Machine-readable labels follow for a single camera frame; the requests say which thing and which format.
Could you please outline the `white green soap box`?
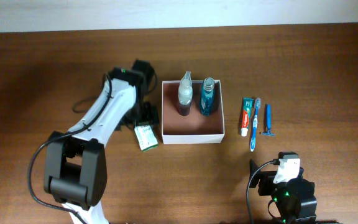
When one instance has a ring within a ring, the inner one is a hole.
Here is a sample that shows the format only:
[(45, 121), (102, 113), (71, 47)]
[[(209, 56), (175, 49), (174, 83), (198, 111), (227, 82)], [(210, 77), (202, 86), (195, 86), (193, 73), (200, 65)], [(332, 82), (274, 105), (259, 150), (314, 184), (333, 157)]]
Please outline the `white green soap box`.
[(142, 152), (158, 146), (158, 141), (151, 125), (136, 126), (134, 131)]

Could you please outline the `clear pump soap bottle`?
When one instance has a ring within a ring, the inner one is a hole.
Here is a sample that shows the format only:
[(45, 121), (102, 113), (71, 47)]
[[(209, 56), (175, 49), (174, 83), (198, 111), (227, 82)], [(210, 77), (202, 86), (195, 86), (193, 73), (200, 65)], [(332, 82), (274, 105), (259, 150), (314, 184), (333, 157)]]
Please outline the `clear pump soap bottle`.
[(186, 71), (185, 75), (180, 80), (178, 87), (178, 112), (180, 115), (189, 115), (192, 99), (193, 87), (191, 80), (191, 72)]

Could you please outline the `teal mouthwash bottle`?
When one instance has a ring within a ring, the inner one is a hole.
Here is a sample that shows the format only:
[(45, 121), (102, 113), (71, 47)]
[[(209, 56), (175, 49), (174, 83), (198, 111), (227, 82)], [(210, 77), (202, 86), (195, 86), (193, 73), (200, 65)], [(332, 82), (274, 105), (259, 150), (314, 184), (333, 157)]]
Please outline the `teal mouthwash bottle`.
[(200, 97), (200, 111), (205, 116), (208, 116), (211, 113), (214, 100), (214, 85), (214, 79), (211, 77), (208, 77), (203, 81)]

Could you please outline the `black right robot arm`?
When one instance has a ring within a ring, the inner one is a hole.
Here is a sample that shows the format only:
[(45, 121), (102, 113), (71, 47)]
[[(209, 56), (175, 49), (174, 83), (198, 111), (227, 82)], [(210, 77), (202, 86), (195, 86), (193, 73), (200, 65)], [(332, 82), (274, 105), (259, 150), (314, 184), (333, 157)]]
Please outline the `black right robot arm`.
[(298, 154), (279, 154), (278, 159), (258, 166), (250, 160), (250, 177), (246, 191), (258, 187), (260, 196), (271, 196), (280, 213), (272, 217), (277, 223), (314, 223), (317, 201), (315, 184), (303, 178)]

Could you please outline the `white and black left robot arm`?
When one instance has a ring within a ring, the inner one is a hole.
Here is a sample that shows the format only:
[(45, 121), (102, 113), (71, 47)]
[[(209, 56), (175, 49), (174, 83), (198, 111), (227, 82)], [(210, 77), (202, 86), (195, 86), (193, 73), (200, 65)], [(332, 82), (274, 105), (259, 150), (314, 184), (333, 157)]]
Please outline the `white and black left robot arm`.
[(113, 68), (82, 119), (66, 133), (54, 131), (46, 142), (44, 190), (74, 223), (107, 223), (101, 206), (108, 178), (105, 148), (123, 125), (159, 124), (156, 106), (144, 101), (152, 82), (157, 75), (145, 60), (130, 69)]

